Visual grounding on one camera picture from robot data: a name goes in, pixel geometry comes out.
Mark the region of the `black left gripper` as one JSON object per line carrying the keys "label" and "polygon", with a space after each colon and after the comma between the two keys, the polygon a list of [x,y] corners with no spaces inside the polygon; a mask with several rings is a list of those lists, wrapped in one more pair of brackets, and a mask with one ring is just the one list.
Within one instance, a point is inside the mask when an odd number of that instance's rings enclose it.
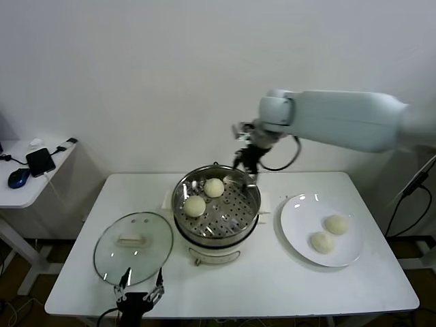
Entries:
{"label": "black left gripper", "polygon": [[120,327],[140,327],[142,316],[152,310],[152,302],[159,302],[164,295],[164,279],[162,268],[159,269],[155,287],[150,292],[128,292],[125,288],[131,276],[129,267],[114,286],[117,309],[121,312]]}

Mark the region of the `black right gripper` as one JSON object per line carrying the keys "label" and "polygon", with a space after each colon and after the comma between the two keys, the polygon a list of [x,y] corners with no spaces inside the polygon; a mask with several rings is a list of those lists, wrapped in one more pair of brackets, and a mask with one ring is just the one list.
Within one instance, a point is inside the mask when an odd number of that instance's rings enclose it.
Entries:
{"label": "black right gripper", "polygon": [[239,164],[242,164],[245,172],[251,172],[253,184],[257,185],[259,176],[258,164],[265,154],[266,149],[260,148],[253,144],[248,144],[246,147],[235,152],[233,168],[237,169]]}

